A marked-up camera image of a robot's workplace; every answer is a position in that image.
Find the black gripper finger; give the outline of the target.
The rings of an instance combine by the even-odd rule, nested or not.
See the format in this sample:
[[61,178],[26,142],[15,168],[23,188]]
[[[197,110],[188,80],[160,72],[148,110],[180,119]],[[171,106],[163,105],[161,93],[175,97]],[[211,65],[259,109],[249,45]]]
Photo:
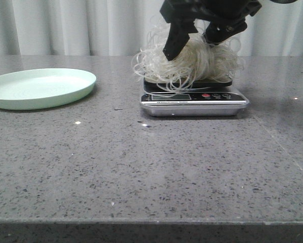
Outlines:
[[174,60],[189,41],[190,33],[197,33],[195,19],[173,19],[163,53],[168,61]]
[[208,44],[218,45],[230,37],[243,32],[247,28],[245,21],[235,25],[221,25],[210,22],[204,32],[204,38]]

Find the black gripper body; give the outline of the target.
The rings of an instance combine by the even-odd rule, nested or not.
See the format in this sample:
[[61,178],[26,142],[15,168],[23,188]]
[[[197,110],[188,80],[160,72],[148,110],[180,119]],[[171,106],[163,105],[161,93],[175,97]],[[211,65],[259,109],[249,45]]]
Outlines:
[[259,1],[164,1],[160,13],[167,23],[205,20],[218,24],[235,24],[254,16],[262,7]]

